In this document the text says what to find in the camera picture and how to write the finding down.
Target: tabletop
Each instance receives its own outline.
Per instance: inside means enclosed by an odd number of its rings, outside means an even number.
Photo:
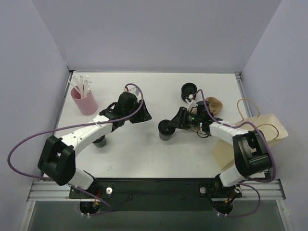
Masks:
[[[163,141],[157,126],[163,119],[172,119],[180,106],[187,106],[180,97],[181,87],[187,82],[203,89],[205,97],[212,96],[223,103],[217,117],[231,123],[239,121],[236,103],[242,97],[234,74],[74,72],[74,75],[89,75],[98,110],[91,116],[82,115],[70,96],[70,86],[59,128],[90,122],[117,101],[127,83],[135,83],[142,89],[152,116],[152,120],[143,123],[125,122],[106,135],[107,144],[103,148],[86,147],[76,158],[77,168],[97,178],[211,178],[221,172],[211,152],[217,138],[201,139],[190,130],[177,129],[170,140]],[[240,109],[247,117],[243,102]],[[60,137],[73,130],[55,135]]]

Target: gray floor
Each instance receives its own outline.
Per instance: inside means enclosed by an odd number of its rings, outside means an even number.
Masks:
[[[256,201],[235,202],[233,214],[251,211]],[[262,201],[260,209],[245,218],[217,217],[205,212],[113,212],[81,218],[76,202],[37,202],[30,231],[119,231],[119,230],[198,230],[198,231],[283,231],[275,201]]]

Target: bag handle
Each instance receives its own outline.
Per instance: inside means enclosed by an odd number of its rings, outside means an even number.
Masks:
[[[260,110],[259,110],[258,106],[255,104],[255,102],[253,102],[253,101],[250,100],[250,99],[240,99],[240,100],[238,100],[236,106],[237,106],[237,111],[240,113],[240,116],[242,117],[242,121],[244,121],[244,117],[243,117],[242,112],[240,111],[239,103],[240,103],[240,101],[244,101],[244,100],[247,100],[247,101],[251,102],[251,103],[256,107],[256,109],[258,110],[258,115],[257,115],[257,117],[259,117],[259,116],[260,116]]]
[[[279,136],[279,131],[278,131],[278,129],[277,129],[274,125],[272,125],[272,124],[261,124],[261,125],[257,126],[257,128],[259,128],[260,126],[263,126],[263,125],[270,125],[270,126],[272,126],[273,128],[276,129],[276,131],[277,131],[277,136],[276,136],[274,139],[276,139],[276,138]]]

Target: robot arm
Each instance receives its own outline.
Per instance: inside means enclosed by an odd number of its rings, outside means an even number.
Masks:
[[[39,169],[58,185],[71,184],[88,190],[95,178],[85,171],[76,169],[75,158],[91,143],[101,146],[105,142],[104,136],[123,126],[126,120],[131,123],[140,123],[152,119],[145,103],[138,100],[138,94],[139,91],[136,88],[123,92],[117,102],[109,105],[89,122],[91,125],[60,138],[50,136],[45,142],[39,159]],[[135,112],[141,103],[141,109],[134,116],[121,120]]]
[[[219,181],[224,187],[230,187],[241,182],[252,174],[271,168],[272,164],[267,150],[255,131],[240,128],[229,128],[214,122],[208,115],[203,101],[194,102],[190,95],[185,99],[188,107],[180,107],[172,120],[162,120],[158,125],[160,137],[169,140],[176,128],[190,129],[200,126],[200,130],[209,136],[218,137],[231,144],[234,150],[235,164],[219,175]]]

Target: cup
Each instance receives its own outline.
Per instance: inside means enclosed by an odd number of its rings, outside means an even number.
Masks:
[[[76,103],[77,107],[79,108],[80,112],[85,116],[89,116],[97,111],[97,102],[94,99],[92,91],[90,90],[89,94],[81,99],[80,94],[76,91],[75,88],[71,90],[71,96]]]

